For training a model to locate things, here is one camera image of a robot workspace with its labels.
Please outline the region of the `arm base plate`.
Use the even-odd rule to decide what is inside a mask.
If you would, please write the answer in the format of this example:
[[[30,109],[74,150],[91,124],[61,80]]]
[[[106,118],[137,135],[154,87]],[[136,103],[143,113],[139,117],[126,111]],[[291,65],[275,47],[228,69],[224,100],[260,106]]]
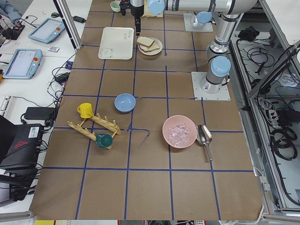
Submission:
[[[188,32],[213,32],[211,23],[212,13],[201,11],[199,13],[184,13],[185,31]]]
[[[196,100],[230,101],[228,85],[211,84],[206,80],[206,72],[191,72],[194,98]]]

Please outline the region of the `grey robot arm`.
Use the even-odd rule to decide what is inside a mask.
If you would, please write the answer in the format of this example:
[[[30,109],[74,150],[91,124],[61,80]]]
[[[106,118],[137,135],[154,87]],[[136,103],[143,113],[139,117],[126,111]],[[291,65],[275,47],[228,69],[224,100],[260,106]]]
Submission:
[[[214,40],[207,48],[208,72],[200,81],[200,87],[209,94],[218,93],[222,81],[229,74],[231,63],[225,57],[229,41],[239,23],[241,14],[255,5],[255,0],[149,0],[147,8],[153,15],[164,11],[220,12],[219,28]]]
[[[120,11],[122,15],[126,14],[126,9],[130,9],[131,15],[135,18],[136,29],[141,28],[141,17],[144,15],[144,0],[122,0],[119,3]],[[166,10],[167,3],[164,0],[148,0],[148,11],[153,15],[159,15]],[[212,18],[212,11],[216,4],[213,0],[210,3],[208,11],[201,11],[196,14],[196,22],[208,23]]]

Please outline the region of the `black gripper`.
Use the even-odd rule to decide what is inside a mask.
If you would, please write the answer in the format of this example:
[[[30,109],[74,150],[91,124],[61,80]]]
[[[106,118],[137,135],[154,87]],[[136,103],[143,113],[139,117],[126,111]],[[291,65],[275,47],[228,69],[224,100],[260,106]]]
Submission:
[[[119,3],[122,16],[126,15],[126,10],[129,9],[129,0],[121,0]]]
[[[143,0],[130,0],[129,1],[131,15],[135,17],[135,32],[141,32],[141,16],[143,15]]]

